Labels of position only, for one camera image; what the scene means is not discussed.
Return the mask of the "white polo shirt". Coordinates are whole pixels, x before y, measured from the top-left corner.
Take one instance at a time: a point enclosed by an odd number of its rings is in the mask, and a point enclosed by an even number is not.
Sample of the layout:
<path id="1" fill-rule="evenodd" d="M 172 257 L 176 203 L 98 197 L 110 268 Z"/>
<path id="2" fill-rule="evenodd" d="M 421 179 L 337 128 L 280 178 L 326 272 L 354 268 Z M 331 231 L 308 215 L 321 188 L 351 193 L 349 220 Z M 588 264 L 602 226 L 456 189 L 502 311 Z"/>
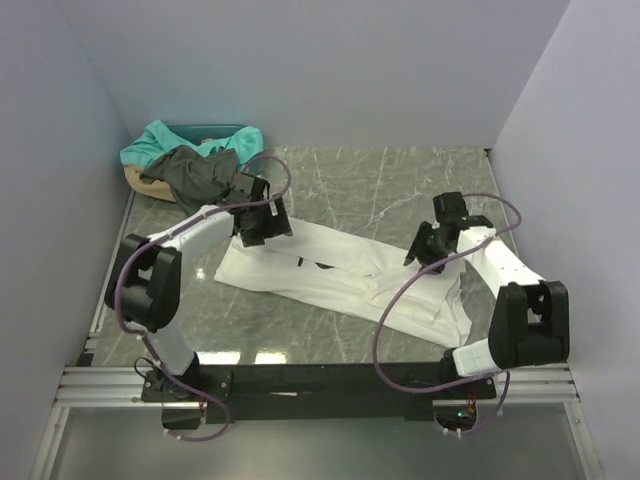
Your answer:
<path id="1" fill-rule="evenodd" d="M 372 322 L 446 348 L 465 344 L 472 322 L 461 301 L 465 263 L 425 275 L 399 300 L 393 297 L 417 273 L 404 250 L 293 219 L 293 235 L 244 247 L 233 238 L 217 268 L 219 283 L 269 292 Z"/>

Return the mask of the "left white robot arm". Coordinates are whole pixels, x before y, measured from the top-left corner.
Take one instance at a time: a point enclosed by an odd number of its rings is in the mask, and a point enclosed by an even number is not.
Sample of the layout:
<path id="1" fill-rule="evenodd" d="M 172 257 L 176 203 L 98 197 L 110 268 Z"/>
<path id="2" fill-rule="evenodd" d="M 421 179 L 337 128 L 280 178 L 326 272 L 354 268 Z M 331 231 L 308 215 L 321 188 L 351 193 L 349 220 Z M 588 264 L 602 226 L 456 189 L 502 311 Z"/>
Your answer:
<path id="1" fill-rule="evenodd" d="M 175 226 L 150 236 L 130 234 L 120 243 L 105 304 L 121 328 L 145 342 L 156 367 L 196 388 L 200 361 L 174 319 L 180 305 L 183 265 L 232 237 L 244 247 L 293 234 L 282 200 L 270 183 L 238 173 L 225 197 L 204 205 Z"/>

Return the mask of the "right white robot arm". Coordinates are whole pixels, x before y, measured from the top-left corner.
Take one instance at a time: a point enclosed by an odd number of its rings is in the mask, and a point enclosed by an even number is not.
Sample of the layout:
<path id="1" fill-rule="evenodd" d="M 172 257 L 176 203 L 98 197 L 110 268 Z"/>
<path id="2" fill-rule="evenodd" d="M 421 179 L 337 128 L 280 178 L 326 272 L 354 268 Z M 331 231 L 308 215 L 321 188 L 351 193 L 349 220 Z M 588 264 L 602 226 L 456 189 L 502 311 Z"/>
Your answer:
<path id="1" fill-rule="evenodd" d="M 484 215 L 469 212 L 461 192 L 433 198 L 435 222 L 424 221 L 404 264 L 440 275 L 460 260 L 469 264 L 495 298 L 487 337 L 448 350 L 439 362 L 443 382 L 517 367 L 562 363 L 570 353 L 569 293 L 527 267 L 499 239 Z"/>

